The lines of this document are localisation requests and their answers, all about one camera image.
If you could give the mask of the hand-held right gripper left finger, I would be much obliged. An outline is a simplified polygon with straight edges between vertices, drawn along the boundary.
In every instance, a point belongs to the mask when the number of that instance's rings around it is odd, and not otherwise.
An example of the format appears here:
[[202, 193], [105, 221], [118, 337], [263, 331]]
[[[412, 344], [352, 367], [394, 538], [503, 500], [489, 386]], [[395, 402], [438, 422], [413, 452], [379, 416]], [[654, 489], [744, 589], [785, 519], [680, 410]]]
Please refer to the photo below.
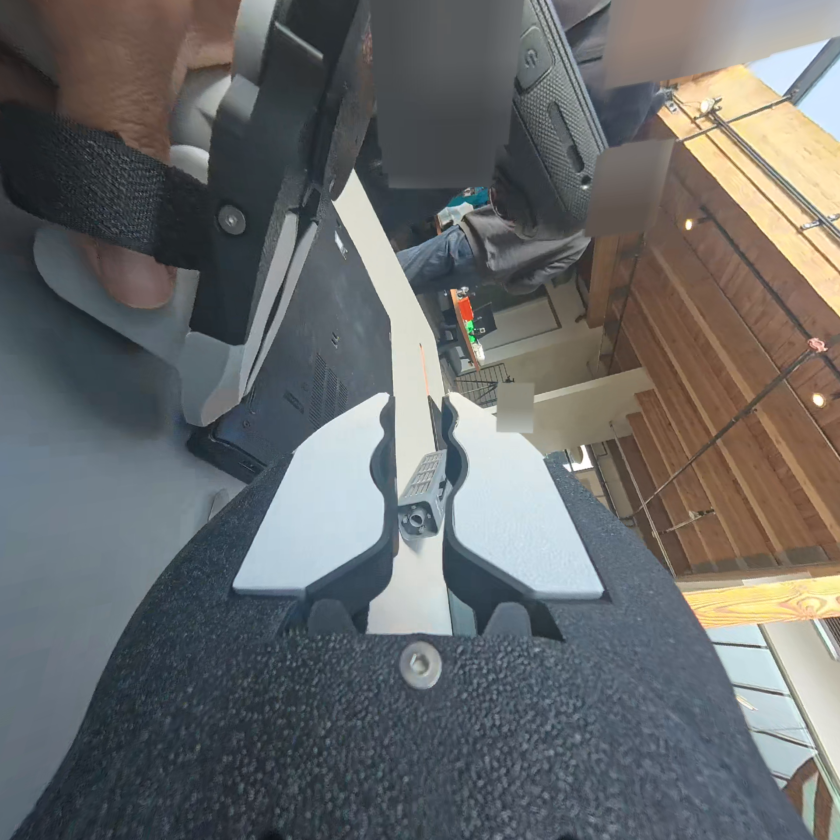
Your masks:
[[397, 552], [395, 399], [380, 392], [292, 456], [233, 587], [241, 595], [376, 597]]

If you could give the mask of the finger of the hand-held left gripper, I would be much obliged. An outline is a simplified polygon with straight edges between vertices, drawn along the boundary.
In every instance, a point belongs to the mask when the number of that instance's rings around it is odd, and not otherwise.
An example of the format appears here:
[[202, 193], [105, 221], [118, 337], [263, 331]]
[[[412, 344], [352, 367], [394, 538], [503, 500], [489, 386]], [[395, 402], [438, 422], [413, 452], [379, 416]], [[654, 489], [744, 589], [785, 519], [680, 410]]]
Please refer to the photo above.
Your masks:
[[251, 369], [251, 386], [254, 386], [257, 375], [266, 361], [266, 357], [275, 341], [280, 325], [287, 314], [287, 310], [291, 304], [291, 299], [298, 286], [303, 267], [306, 264], [318, 231], [318, 222], [310, 222], [310, 225], [306, 228], [302, 236], [300, 236], [296, 244], [286, 277], [280, 288], [279, 300], [277, 302], [276, 309], [273, 313], [272, 320], [268, 325], [264, 339], [259, 347], [259, 353], [256, 357], [256, 361]]
[[296, 213], [287, 213], [284, 216], [276, 242], [276, 249], [269, 263], [266, 280], [257, 300], [255, 316], [243, 350], [238, 388], [238, 393], [241, 396], [246, 395], [252, 388], [251, 369], [276, 309], [280, 288], [299, 240], [299, 226], [299, 216]]

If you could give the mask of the grey screwdriver bit case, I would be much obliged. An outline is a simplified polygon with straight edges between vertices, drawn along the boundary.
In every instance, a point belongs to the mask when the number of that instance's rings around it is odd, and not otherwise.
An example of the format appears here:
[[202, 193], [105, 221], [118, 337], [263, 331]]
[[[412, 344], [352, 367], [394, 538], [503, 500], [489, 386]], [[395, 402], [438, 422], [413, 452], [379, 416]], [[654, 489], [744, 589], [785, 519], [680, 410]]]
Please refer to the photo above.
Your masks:
[[445, 448], [425, 455], [399, 497], [398, 528], [406, 542], [431, 538], [444, 526], [446, 500], [451, 490], [446, 466]]

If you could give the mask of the black laptop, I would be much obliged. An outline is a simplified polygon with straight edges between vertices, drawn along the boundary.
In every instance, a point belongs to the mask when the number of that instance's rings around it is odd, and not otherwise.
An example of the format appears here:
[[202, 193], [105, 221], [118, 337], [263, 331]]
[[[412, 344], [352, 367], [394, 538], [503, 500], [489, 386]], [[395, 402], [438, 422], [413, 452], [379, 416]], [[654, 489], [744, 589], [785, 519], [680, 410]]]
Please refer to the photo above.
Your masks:
[[254, 386], [187, 451], [248, 484], [321, 426], [380, 392], [392, 394], [391, 321], [334, 203]]

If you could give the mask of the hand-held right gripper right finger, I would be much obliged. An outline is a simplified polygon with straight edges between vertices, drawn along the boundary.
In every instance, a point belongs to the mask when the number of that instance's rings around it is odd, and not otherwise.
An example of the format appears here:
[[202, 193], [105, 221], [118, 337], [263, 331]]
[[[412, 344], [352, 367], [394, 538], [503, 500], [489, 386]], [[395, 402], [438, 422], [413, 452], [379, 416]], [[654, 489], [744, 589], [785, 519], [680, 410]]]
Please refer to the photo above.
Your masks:
[[528, 599], [600, 599], [597, 573], [540, 452], [497, 431], [494, 414], [446, 395], [448, 454], [456, 457], [444, 546]]

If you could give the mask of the person's left hand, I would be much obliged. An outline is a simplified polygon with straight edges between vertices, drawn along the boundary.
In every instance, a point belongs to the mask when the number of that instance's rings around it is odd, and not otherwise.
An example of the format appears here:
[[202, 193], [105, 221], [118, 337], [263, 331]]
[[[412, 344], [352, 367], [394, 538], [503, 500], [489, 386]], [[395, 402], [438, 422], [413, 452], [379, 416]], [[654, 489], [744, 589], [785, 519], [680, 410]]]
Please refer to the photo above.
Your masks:
[[197, 256], [203, 188], [171, 167], [169, 122], [189, 70], [228, 67], [236, 1], [28, 2], [54, 61], [50, 84], [2, 35], [2, 189], [77, 233], [100, 285], [129, 308], [172, 297]]

